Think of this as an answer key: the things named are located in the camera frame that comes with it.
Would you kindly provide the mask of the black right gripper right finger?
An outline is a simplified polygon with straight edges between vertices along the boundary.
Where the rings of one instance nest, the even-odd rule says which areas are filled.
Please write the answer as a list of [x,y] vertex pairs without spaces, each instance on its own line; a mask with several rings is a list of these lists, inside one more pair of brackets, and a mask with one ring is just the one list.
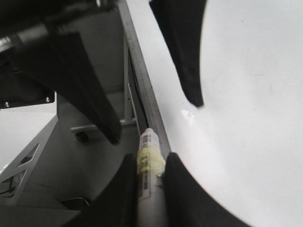
[[163,186],[170,227],[248,226],[198,184],[177,153],[166,159]]

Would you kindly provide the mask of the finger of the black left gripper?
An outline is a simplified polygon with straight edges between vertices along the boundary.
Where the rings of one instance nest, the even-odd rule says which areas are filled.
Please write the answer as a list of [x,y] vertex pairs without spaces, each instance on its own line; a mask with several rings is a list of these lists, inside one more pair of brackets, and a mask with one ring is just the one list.
[[60,68],[50,85],[80,110],[112,144],[121,139],[121,123],[91,65],[78,32],[53,35],[50,47]]
[[187,100],[204,104],[200,81],[200,44],[206,0],[151,0],[149,5],[175,65]]

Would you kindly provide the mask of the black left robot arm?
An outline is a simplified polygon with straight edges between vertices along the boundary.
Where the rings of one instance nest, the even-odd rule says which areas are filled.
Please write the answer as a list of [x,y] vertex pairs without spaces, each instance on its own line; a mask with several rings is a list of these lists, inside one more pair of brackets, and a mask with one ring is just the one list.
[[152,128],[171,148],[146,48],[165,52],[179,95],[203,103],[203,0],[0,3],[0,224],[166,224],[162,173],[137,171]]

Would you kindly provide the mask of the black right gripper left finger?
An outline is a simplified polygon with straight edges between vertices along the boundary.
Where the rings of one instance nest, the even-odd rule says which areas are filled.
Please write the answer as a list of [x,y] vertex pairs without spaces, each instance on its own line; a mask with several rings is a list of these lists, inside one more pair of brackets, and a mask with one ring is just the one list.
[[126,154],[102,193],[65,227],[133,227],[136,213],[137,164]]

